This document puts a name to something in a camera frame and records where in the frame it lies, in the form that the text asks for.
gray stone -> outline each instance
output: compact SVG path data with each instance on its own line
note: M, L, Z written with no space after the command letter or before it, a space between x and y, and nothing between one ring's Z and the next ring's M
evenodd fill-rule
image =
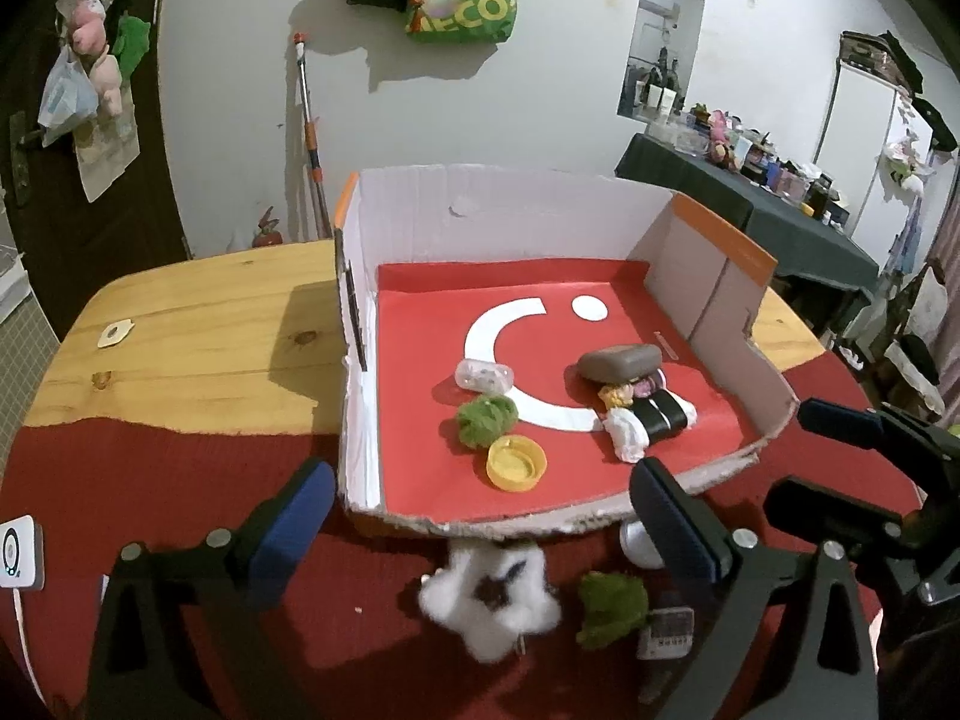
M626 384L653 373L663 363L664 353L654 343L621 343L587 352L577 362L577 372L600 384Z

white cardboard wall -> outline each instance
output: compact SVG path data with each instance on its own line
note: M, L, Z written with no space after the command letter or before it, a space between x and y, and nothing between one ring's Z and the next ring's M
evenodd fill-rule
M584 196L594 203L588 235L583 234L578 213ZM784 377L746 338L766 285L747 278L712 242L674 215L672 196L661 187L619 179L479 165L362 172L344 223L344 256L354 266L358 301L367 302L362 328L366 372L360 371L357 361L341 279L349 371L341 442L347 505L362 512L379 509L377 514L387 522L424 531L487 538L577 531L632 512L626 493L528 517L467 525L391 517L389 502L384 511L377 442L374 280L377 267L384 263L551 256L648 260L648 282L656 283L655 289L669 304L662 307L691 325L683 332L693 331L691 345L717 383L740 398L766 437L776 435L792 415L796 399ZM469 213L450 214L451 205ZM357 266L360 261L366 266ZM693 270L683 261L693 264ZM685 300L695 311L685 307ZM755 449L765 440L678 479L699 493L753 463Z

stuffed animal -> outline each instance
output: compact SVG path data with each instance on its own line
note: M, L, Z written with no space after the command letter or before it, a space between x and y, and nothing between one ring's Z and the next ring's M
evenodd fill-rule
M710 146L707 149L707 160L717 167L726 167L731 172L739 172L736 160L733 159L733 146L727 137L727 117L723 111L713 111L710 114L709 124Z
M106 47L100 58L90 68L90 83L100 98L100 108L109 117L117 117L123 113L123 103L120 100L120 65L117 58Z
M70 14L70 43L81 56L100 56L107 47L104 20L107 10L99 0L79 0Z

white circle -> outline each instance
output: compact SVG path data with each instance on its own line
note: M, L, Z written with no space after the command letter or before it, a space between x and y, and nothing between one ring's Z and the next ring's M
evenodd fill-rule
M600 322L607 318L607 305L600 298L594 298L593 295L578 295L570 303L573 313L580 319L587 319L587 322Z

red tablecloth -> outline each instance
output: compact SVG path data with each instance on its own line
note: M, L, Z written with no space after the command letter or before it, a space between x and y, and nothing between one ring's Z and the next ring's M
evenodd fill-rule
M867 405L832 355L786 377L800 398ZM217 526L237 526L311 452L333 458L335 438L191 436L108 419L22 429L0 490L0 520L32 514L44 528L47 584L23 597L32 662L45 693L75 704L85 692L101 576L121 546L184 547ZM899 512L917 507L912 485L880 456L805 434L796 423L764 450L760 464L707 499L728 527L752 528L774 546L808 549L770 528L760 507L771 483L789 473ZM370 541L342 514L325 524L282 608L264 615L264 627L329 720L635 717L640 665L632 658L634 642L592 654L574 642L579 576L592 568L630 570L616 529L554 541L546 553L565 621L528 642L523 658L495 666L473 662L456 637L416 609L419 576L443 562L442 542ZM869 591L862 596L872 616L877 602ZM775 620L770 613L738 697L757 673ZM18 654L6 592L0 635ZM224 713L239 716L215 669L210 679Z

